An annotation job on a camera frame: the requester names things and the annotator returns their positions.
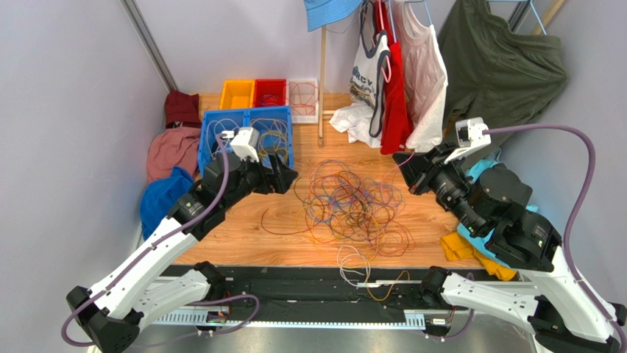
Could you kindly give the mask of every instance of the wooden stick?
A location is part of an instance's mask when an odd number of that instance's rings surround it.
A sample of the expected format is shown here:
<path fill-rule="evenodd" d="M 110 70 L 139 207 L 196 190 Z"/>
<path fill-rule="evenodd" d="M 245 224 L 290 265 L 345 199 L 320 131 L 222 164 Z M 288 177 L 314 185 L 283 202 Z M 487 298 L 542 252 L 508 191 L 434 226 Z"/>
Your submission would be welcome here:
<path fill-rule="evenodd" d="M 545 13 L 542 14 L 542 25 L 545 28 L 548 26 L 548 24 L 551 22 L 551 20 L 553 20 L 553 17 L 555 16 L 555 14 L 559 10 L 559 8 L 562 7 L 562 5 L 564 4 L 565 1 L 566 0 L 553 0 L 553 2 L 550 3 L 550 5 L 547 8 L 547 10 L 545 11 Z M 531 31 L 531 34 L 532 35 L 539 35 L 540 33 L 542 33 L 542 28 L 540 28 L 540 25 L 537 24 L 534 27 L 534 30 Z"/>
<path fill-rule="evenodd" d="M 320 86 L 318 87 L 318 147 L 325 145 L 324 126 L 322 125 L 322 110 L 325 108 L 325 60 L 327 49 L 327 27 L 322 26 L 322 40 L 320 41 Z"/>

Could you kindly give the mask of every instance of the white tank top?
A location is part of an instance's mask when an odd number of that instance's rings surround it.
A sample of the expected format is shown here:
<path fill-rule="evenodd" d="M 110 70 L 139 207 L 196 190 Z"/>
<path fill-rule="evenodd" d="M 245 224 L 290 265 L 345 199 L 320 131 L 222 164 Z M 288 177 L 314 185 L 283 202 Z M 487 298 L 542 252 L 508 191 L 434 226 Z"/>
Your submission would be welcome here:
<path fill-rule="evenodd" d="M 407 112 L 414 131 L 405 144 L 428 152 L 442 142 L 442 119 L 448 78 L 433 25 L 423 26 L 404 1 L 392 2 L 394 28 L 403 49 Z"/>
<path fill-rule="evenodd" d="M 372 6 L 369 16 L 364 16 L 364 12 L 368 5 Z M 359 35 L 359 47 L 355 55 L 355 65 L 353 65 L 353 76 L 350 79 L 350 98 L 353 101 L 363 101 L 373 110 L 372 119 L 370 120 L 370 136 L 373 138 L 381 134 L 383 127 L 383 74 L 381 67 L 389 57 L 390 51 L 388 47 L 388 37 L 386 31 L 381 31 L 376 39 L 375 46 L 368 50 L 366 43 L 370 44 L 369 33 L 375 33 L 374 23 L 365 24 L 364 18 L 373 18 L 374 4 L 371 1 L 365 1 L 361 7 L 361 33 Z"/>

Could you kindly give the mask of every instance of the yellow plastic bin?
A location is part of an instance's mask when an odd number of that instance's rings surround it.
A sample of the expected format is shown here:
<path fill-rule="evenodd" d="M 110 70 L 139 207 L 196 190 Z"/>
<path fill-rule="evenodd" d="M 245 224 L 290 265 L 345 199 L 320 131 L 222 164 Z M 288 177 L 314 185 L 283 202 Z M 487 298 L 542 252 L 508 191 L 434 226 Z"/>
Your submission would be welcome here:
<path fill-rule="evenodd" d="M 220 109 L 247 109 L 252 108 L 255 94 L 254 79 L 228 79 L 224 81 Z"/>

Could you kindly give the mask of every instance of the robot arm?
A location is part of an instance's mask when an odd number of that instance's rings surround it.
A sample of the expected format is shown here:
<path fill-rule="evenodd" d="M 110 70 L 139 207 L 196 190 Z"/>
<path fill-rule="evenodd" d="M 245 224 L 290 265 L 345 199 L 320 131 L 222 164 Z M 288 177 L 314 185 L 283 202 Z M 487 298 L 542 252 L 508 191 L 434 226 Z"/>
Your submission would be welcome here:
<path fill-rule="evenodd" d="M 285 193 L 298 177 L 275 154 L 268 156 L 271 168 L 262 166 L 254 149 L 256 130 L 242 128 L 231 137 L 235 154 L 227 154 L 221 146 L 223 154 L 205 167 L 203 178 L 177 200 L 144 244 L 100 282 L 89 289 L 76 286 L 67 295 L 77 323 L 103 353 L 124 351 L 141 330 L 179 307 L 221 299 L 225 278 L 210 263 L 196 264 L 170 283 L 147 288 L 183 252 L 223 222 L 234 204 L 252 192 Z M 64 332 L 69 322 L 64 324 Z"/>
<path fill-rule="evenodd" d="M 444 271 L 446 276 L 433 274 L 438 279 L 431 284 L 433 278 L 427 278 L 426 295 L 433 296 L 434 302 L 470 307 L 510 321 L 553 351 L 583 347 L 588 349 L 583 352 L 616 352 L 614 327 L 575 280 L 564 258 L 561 235 L 545 217 L 526 210 L 532 189 L 503 164 L 484 171 L 475 182 L 461 171 L 458 158 L 489 144 L 489 136 L 483 133 L 487 126 L 474 118 L 458 122 L 456 129 L 459 147 L 440 145 L 413 157 L 394 154 L 410 192 L 433 191 L 437 202 L 468 228 L 470 237 L 485 240 L 485 249 L 480 250 L 518 270 L 542 296 L 485 288 L 437 268 L 432 271 Z M 612 313 L 612 321 L 624 325 L 625 307 L 594 295 Z"/>

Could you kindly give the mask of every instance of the pink cloth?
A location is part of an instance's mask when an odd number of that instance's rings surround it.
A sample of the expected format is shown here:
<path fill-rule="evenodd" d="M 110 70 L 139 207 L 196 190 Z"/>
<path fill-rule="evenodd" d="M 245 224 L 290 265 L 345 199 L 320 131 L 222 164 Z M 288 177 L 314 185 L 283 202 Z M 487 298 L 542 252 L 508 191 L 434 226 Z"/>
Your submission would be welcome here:
<path fill-rule="evenodd" d="M 148 151 L 148 182 L 169 177 L 175 165 L 194 176 L 198 169 L 199 141 L 200 129 L 185 126 L 167 129 L 157 136 Z"/>

